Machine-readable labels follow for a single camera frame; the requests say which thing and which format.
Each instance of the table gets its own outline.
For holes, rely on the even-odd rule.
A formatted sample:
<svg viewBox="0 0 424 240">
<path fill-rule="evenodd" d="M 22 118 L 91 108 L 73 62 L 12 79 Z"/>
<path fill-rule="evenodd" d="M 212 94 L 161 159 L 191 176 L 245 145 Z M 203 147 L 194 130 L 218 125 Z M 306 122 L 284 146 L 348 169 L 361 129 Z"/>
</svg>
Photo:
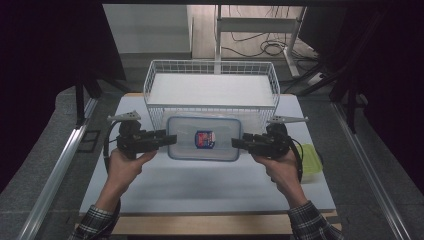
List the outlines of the table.
<svg viewBox="0 0 424 240">
<path fill-rule="evenodd" d="M 143 128 L 153 129 L 141 94 L 125 95 L 116 114 L 133 110 L 142 116 Z M 303 117 L 293 95 L 280 97 L 276 114 Z M 299 142 L 312 143 L 306 123 L 290 123 L 287 128 Z M 111 139 L 116 135 L 114 129 Z M 106 177 L 100 156 L 81 205 L 81 215 L 97 199 Z M 337 216 L 322 172 L 304 176 L 302 187 L 326 217 Z M 114 234 L 291 234 L 285 214 L 289 209 L 286 200 L 263 166 L 247 153 L 232 163 L 196 162 L 172 160 L 162 148 L 153 161 L 143 166 L 143 174 L 121 201 L 121 218 Z"/>
</svg>

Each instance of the black cable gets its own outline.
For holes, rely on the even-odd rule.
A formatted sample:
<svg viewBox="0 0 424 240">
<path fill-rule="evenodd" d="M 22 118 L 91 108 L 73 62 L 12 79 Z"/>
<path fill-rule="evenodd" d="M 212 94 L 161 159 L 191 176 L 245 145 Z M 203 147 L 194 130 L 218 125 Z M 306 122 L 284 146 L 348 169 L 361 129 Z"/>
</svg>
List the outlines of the black cable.
<svg viewBox="0 0 424 240">
<path fill-rule="evenodd" d="M 319 72 L 321 70 L 321 68 L 323 67 L 323 63 L 318 62 L 317 65 L 315 65 L 313 68 L 311 68 L 309 71 L 307 71 L 306 73 L 304 73 L 301 77 L 295 79 L 295 81 L 293 81 L 293 83 L 287 87 L 284 91 L 283 94 L 286 94 L 288 92 L 288 90 L 290 90 L 291 88 L 293 88 L 294 86 L 296 86 L 297 84 L 299 84 L 300 82 L 308 79 L 309 77 L 311 77 L 312 75 L 316 74 L 317 72 Z"/>
<path fill-rule="evenodd" d="M 268 16 L 268 14 L 271 12 L 273 12 L 274 11 L 274 6 L 271 6 L 270 8 L 269 8 L 269 10 L 268 10 L 268 12 L 266 12 L 266 14 L 265 14 L 265 17 L 266 16 Z"/>
<path fill-rule="evenodd" d="M 245 55 L 245 54 L 243 54 L 243 53 L 237 52 L 236 50 L 234 50 L 234 49 L 232 49 L 232 48 L 227 48 L 227 47 L 221 47 L 221 48 L 222 48 L 222 49 L 225 49 L 225 50 L 229 50 L 229 51 L 235 52 L 235 53 L 237 53 L 237 54 L 239 54 L 239 55 L 241 55 L 241 56 L 243 56 L 243 57 L 256 57 L 256 56 L 259 56 L 259 55 L 261 55 L 262 53 L 264 53 L 264 52 L 262 51 L 262 52 L 260 52 L 260 53 L 258 53 L 258 54 L 254 54 L 254 55 Z"/>
<path fill-rule="evenodd" d="M 228 5 L 228 15 L 231 17 L 231 5 Z M 243 41 L 247 41 L 247 40 L 250 40 L 250 39 L 260 37 L 260 36 L 265 35 L 265 34 L 266 33 L 260 33 L 260 34 L 257 34 L 257 35 L 254 35 L 254 36 L 251 36 L 251 37 L 248 37 L 248 38 L 235 39 L 233 32 L 231 32 L 231 37 L 235 42 L 243 42 Z"/>
<path fill-rule="evenodd" d="M 278 9 L 280 9 L 280 6 L 277 6 L 277 11 L 275 11 L 274 18 L 276 18 L 276 17 L 277 17 L 277 15 L 278 15 Z"/>
<path fill-rule="evenodd" d="M 267 49 L 269 47 L 277 47 L 277 48 L 279 48 L 279 51 L 277 53 L 268 52 Z M 268 54 L 269 56 L 272 56 L 272 57 L 278 56 L 281 53 L 283 53 L 284 52 L 284 47 L 285 47 L 285 45 L 281 46 L 281 42 L 279 42 L 279 41 L 269 40 L 269 33 L 268 33 L 267 40 L 263 41 L 261 43 L 261 45 L 260 45 L 261 50 L 264 53 L 266 53 L 266 54 Z"/>
<path fill-rule="evenodd" d="M 296 146 L 294 145 L 293 138 L 289 137 L 293 141 L 289 141 L 290 148 L 292 149 L 294 156 L 296 157 L 296 163 L 297 163 L 297 177 L 299 179 L 299 182 L 302 182 L 302 176 L 303 176 L 303 158 L 300 157 L 299 151 L 297 150 Z"/>
<path fill-rule="evenodd" d="M 299 63 L 300 62 L 316 62 L 317 60 L 315 60 L 315 59 L 297 59 L 295 62 L 296 62 L 296 66 L 298 67 L 298 68 L 300 68 L 300 69 L 302 69 L 302 70 L 304 70 L 304 71 L 309 71 L 309 70 L 311 70 L 312 68 L 305 68 L 305 67 L 303 67 L 302 65 L 300 65 Z"/>
<path fill-rule="evenodd" d="M 296 139 L 293 139 L 293 138 L 292 138 L 292 140 L 293 140 L 293 141 L 295 141 L 295 142 L 299 145 L 300 150 L 301 150 L 301 152 L 302 152 L 302 157 L 301 157 L 301 158 L 303 159 L 303 147 L 302 147 L 302 144 L 300 144 L 300 143 L 299 143 Z"/>
<path fill-rule="evenodd" d="M 109 172 L 109 161 L 110 161 L 110 156 L 109 156 L 109 141 L 110 140 L 109 140 L 109 136 L 110 136 L 110 133 L 112 132 L 112 129 L 119 122 L 120 121 L 114 121 L 110 125 L 109 129 L 107 130 L 105 140 L 103 142 L 103 159 L 104 159 L 104 163 L 105 163 L 105 167 L 106 167 L 106 172 Z"/>
</svg>

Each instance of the human hand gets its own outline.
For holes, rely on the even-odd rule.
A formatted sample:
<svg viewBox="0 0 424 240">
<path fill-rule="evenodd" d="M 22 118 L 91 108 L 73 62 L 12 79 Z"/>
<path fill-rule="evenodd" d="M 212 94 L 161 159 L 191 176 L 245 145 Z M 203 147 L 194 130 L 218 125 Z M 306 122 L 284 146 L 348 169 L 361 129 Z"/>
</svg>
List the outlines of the human hand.
<svg viewBox="0 0 424 240">
<path fill-rule="evenodd" d="M 290 208 L 304 205 L 308 200 L 297 176 L 296 157 L 292 150 L 278 158 L 269 159 L 252 155 L 253 159 L 264 165 L 266 173 L 277 184 L 277 189 L 286 197 Z"/>
<path fill-rule="evenodd" d="M 108 177 L 96 207 L 112 212 L 119 198 L 141 173 L 143 164 L 152 160 L 156 153 L 157 151 L 147 152 L 135 160 L 130 160 L 121 151 L 114 149 L 110 154 Z"/>
</svg>

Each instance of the metal frame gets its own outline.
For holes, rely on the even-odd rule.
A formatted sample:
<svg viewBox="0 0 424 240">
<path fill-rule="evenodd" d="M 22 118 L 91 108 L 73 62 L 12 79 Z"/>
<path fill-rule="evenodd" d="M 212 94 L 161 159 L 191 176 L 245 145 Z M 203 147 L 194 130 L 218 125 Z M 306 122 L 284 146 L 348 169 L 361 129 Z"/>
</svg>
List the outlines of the metal frame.
<svg viewBox="0 0 424 240">
<path fill-rule="evenodd" d="M 46 216 L 47 211 L 49 210 L 50 205 L 56 196 L 57 190 L 59 189 L 63 178 L 65 177 L 66 171 L 75 155 L 78 145 L 84 136 L 90 116 L 92 115 L 96 104 L 96 99 L 90 99 L 88 101 L 85 108 L 85 120 L 82 122 L 79 128 L 72 131 L 68 142 L 63 148 L 63 151 L 57 160 L 52 173 L 47 179 L 47 182 L 44 185 L 44 188 L 41 191 L 37 202 L 34 204 L 34 207 L 29 213 L 29 216 L 25 221 L 25 224 L 22 227 L 22 230 L 19 233 L 17 239 L 34 239 L 37 235 L 37 232 L 43 223 L 44 217 Z"/>
<path fill-rule="evenodd" d="M 386 216 L 387 222 L 389 223 L 396 239 L 411 239 L 409 236 L 408 230 L 405 227 L 405 223 L 397 210 L 394 202 L 390 198 L 386 189 L 383 186 L 383 183 L 380 181 L 377 172 L 374 170 L 370 159 L 368 158 L 365 150 L 362 147 L 361 142 L 359 141 L 356 134 L 352 134 L 349 130 L 348 124 L 345 122 L 345 114 L 341 104 L 332 103 L 333 108 L 336 112 L 339 123 L 346 134 L 346 138 L 351 145 L 358 163 L 364 172 L 365 177 L 370 184 L 370 187 L 377 199 L 378 204 L 383 210 L 384 215 Z"/>
<path fill-rule="evenodd" d="M 290 33 L 290 42 L 284 48 L 284 57 L 289 66 L 292 77 L 299 77 L 299 71 L 293 61 L 292 52 L 299 34 L 300 25 L 305 14 L 306 7 L 302 7 L 296 19 L 272 19 L 272 18 L 231 18 L 221 16 L 221 6 L 218 5 L 216 16 L 216 44 L 215 61 L 221 60 L 221 33 L 222 32 L 269 32 L 269 33 Z"/>
</svg>

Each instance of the plaid sleeve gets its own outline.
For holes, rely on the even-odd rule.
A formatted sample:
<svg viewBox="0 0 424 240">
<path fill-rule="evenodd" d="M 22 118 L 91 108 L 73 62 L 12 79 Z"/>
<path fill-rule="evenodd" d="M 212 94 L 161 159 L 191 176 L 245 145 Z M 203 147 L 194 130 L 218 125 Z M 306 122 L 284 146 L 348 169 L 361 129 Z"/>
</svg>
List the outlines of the plaid sleeve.
<svg viewBox="0 0 424 240">
<path fill-rule="evenodd" d="M 342 233 L 331 226 L 311 201 L 288 211 L 295 239 L 343 239 Z"/>
<path fill-rule="evenodd" d="M 104 228 L 106 230 L 96 239 L 108 239 L 117 220 L 113 212 L 103 211 L 92 205 L 68 240 L 90 239 Z"/>
</svg>

